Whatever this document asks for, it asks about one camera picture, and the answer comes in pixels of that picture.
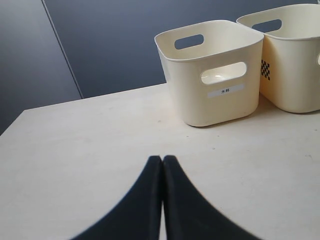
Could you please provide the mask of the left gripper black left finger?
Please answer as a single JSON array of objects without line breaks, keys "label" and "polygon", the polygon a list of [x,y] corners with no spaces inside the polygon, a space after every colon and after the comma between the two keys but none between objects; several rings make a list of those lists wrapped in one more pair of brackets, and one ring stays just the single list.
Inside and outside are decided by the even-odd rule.
[{"label": "left gripper black left finger", "polygon": [[158,240],[164,195],[160,156],[150,156],[125,196],[74,240]]}]

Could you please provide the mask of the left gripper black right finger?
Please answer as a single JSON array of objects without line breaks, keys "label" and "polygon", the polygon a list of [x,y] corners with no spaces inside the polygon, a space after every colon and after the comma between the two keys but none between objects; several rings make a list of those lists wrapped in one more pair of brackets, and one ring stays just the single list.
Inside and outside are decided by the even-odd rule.
[{"label": "left gripper black right finger", "polygon": [[190,181],[178,159],[163,159],[165,230],[168,240],[258,240],[214,206]]}]

